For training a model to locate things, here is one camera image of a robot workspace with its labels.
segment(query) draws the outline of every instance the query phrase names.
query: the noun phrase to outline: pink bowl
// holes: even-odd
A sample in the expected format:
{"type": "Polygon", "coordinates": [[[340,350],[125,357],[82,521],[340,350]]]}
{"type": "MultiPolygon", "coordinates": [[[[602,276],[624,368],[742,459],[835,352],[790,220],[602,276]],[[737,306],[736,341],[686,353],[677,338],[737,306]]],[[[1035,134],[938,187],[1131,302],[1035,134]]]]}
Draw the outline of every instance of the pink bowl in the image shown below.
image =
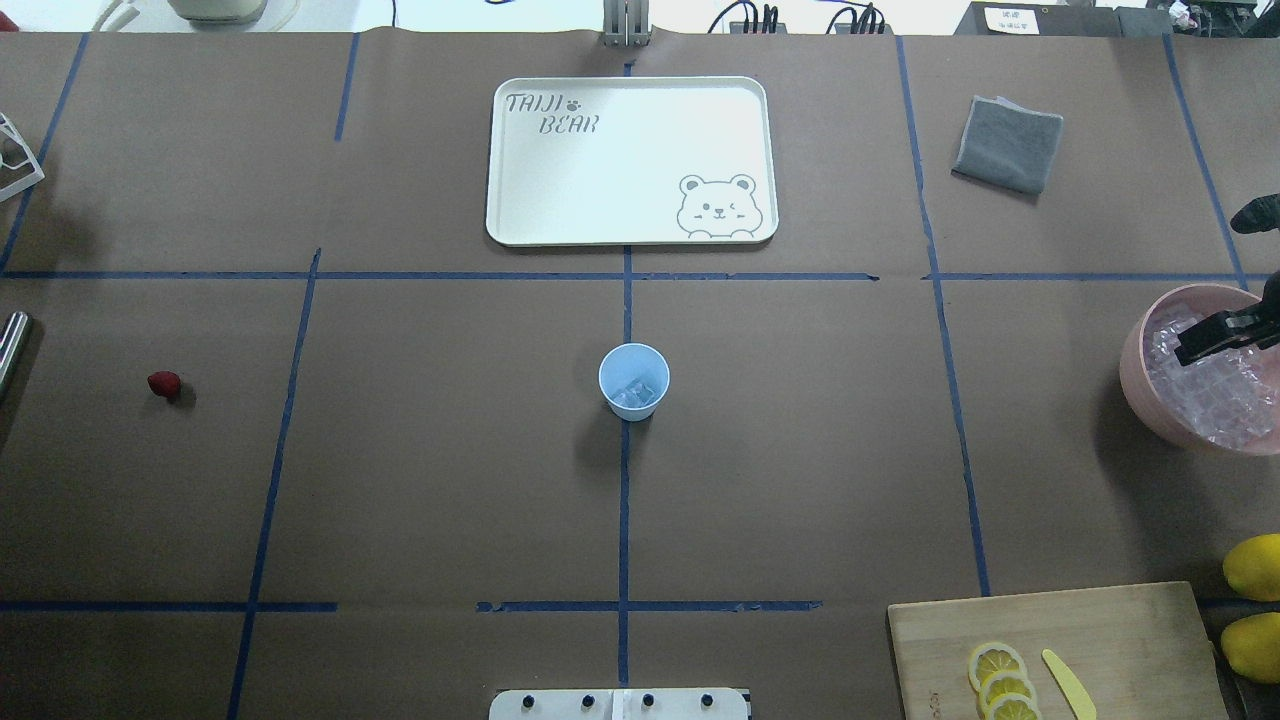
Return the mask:
{"type": "MultiPolygon", "coordinates": [[[[1160,300],[1147,310],[1138,320],[1129,338],[1124,342],[1120,352],[1120,387],[1124,389],[1125,400],[1137,413],[1138,418],[1166,441],[1190,450],[1208,450],[1226,452],[1230,455],[1276,455],[1280,454],[1280,430],[1267,437],[1254,439],[1240,450],[1229,450],[1210,442],[1197,434],[1169,407],[1165,406],[1160,396],[1156,395],[1155,386],[1147,374],[1147,359],[1142,352],[1142,346],[1147,336],[1147,324],[1152,315],[1175,302],[1183,302],[1192,310],[1211,315],[1219,310],[1239,310],[1253,305],[1261,300],[1258,296],[1240,288],[1224,284],[1188,284],[1171,290],[1162,295],[1160,300]]],[[[1263,380],[1275,386],[1280,380],[1280,363],[1271,356],[1263,365],[1263,380]]],[[[1280,406],[1274,410],[1276,424],[1280,425],[1280,406]]]]}

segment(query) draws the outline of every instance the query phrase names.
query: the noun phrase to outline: wooden cutting board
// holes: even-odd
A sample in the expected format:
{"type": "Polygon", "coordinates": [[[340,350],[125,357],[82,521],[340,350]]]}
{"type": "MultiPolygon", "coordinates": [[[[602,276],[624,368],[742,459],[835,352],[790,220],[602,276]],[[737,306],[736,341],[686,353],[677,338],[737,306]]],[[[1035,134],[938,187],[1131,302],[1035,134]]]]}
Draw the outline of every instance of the wooden cutting board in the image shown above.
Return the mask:
{"type": "Polygon", "coordinates": [[[1213,651],[1188,583],[891,605],[906,720],[974,720],[969,653],[987,641],[1027,661],[1044,720],[1073,720],[1041,651],[1075,671],[1100,720],[1226,720],[1213,651]]]}

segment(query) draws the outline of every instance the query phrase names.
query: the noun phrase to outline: metal cylinder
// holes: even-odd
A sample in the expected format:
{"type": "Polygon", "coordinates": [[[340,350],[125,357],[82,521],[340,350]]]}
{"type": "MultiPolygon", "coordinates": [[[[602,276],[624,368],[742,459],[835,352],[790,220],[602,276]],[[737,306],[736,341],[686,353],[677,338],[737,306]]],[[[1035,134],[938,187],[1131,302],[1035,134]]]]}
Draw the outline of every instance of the metal cylinder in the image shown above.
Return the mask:
{"type": "Polygon", "coordinates": [[[0,398],[9,389],[9,379],[13,378],[18,366],[18,356],[22,346],[27,342],[27,333],[31,331],[31,315],[18,311],[9,315],[5,323],[4,334],[0,336],[0,398]]]}

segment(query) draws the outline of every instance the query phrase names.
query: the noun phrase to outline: bear ear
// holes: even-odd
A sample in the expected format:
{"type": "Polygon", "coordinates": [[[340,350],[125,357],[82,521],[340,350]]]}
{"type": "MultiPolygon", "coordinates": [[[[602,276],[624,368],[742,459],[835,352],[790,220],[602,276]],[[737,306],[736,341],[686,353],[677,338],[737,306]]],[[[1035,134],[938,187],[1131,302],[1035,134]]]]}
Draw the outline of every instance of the bear ear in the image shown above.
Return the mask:
{"type": "Polygon", "coordinates": [[[755,192],[755,181],[751,176],[733,176],[733,179],[728,181],[748,192],[755,192]]]}
{"type": "Polygon", "coordinates": [[[690,190],[694,190],[695,187],[703,184],[704,182],[707,181],[704,181],[698,176],[685,176],[685,179],[680,181],[680,192],[689,195],[690,190]]]}

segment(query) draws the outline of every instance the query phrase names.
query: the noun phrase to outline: lemon slice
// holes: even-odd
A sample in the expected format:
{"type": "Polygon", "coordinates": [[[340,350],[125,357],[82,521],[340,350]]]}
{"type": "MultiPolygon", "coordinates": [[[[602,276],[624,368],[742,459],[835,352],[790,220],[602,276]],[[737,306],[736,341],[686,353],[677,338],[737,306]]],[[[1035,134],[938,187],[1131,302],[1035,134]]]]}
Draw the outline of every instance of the lemon slice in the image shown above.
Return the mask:
{"type": "Polygon", "coordinates": [[[975,647],[969,655],[969,684],[973,692],[979,692],[983,680],[1001,670],[1016,670],[1025,676],[1027,664],[1016,650],[1002,642],[982,643],[975,647]]]}
{"type": "Polygon", "coordinates": [[[987,708],[987,720],[1043,720],[1043,717],[1032,698],[1005,693],[992,700],[991,707],[987,708]]]}
{"type": "Polygon", "coordinates": [[[1039,698],[1036,694],[1036,685],[1023,674],[1021,670],[1001,670],[987,675],[978,691],[978,707],[986,714],[992,706],[992,701],[1004,694],[1020,694],[1030,698],[1032,705],[1037,705],[1039,698]]]}

